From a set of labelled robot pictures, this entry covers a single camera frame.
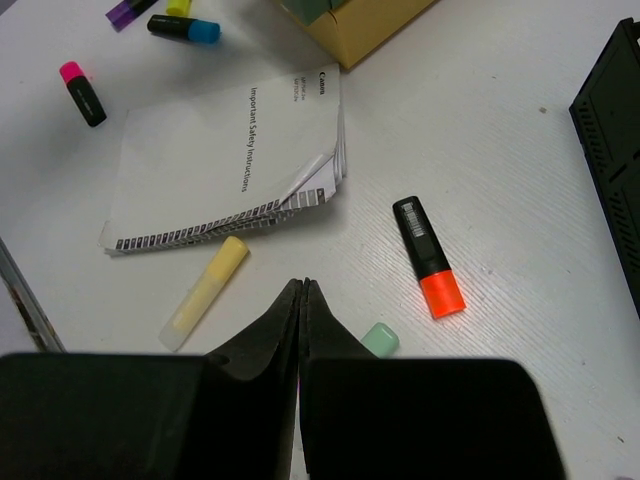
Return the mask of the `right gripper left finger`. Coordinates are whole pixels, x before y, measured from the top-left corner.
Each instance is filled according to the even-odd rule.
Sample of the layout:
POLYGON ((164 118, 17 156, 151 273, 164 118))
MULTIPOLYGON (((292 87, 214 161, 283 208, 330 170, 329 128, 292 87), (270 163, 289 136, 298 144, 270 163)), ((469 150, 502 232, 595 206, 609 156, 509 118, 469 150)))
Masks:
POLYGON ((5 479, 285 479, 302 284, 205 355, 1 360, 5 479))

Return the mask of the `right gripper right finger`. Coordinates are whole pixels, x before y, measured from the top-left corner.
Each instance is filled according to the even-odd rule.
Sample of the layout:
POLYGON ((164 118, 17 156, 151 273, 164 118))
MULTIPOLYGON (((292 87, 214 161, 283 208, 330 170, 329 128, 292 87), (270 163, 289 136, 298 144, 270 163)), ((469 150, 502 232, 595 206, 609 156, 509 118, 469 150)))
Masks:
POLYGON ((537 386, 518 363, 380 359, 306 280, 300 427, 313 479, 562 479, 537 386))

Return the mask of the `pastel yellow highlighter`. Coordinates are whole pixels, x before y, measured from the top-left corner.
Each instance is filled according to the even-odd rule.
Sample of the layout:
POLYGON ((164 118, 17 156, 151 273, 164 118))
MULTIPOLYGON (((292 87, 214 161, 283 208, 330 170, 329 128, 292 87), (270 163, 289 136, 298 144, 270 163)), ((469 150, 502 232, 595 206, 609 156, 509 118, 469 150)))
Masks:
POLYGON ((159 341, 171 352, 178 351, 207 309, 248 255, 247 245, 228 237, 162 328, 159 341))

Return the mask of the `green drawer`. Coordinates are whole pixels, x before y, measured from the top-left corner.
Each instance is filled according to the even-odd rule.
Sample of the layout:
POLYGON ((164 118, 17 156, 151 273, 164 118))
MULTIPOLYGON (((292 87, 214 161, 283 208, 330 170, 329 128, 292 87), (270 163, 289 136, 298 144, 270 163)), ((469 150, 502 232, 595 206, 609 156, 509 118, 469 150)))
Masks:
POLYGON ((359 1, 348 0, 282 0, 279 5, 304 26, 310 26, 321 18, 327 17, 336 23, 343 10, 349 10, 359 1))

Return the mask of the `pastel green highlighter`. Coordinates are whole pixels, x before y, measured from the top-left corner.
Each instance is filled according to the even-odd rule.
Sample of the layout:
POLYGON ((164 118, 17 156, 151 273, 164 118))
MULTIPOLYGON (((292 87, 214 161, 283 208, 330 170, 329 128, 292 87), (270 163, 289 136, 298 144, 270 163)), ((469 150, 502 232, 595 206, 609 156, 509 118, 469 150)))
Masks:
POLYGON ((400 341, 386 324, 378 322, 362 337, 362 345, 377 358, 389 358, 396 353, 400 341))

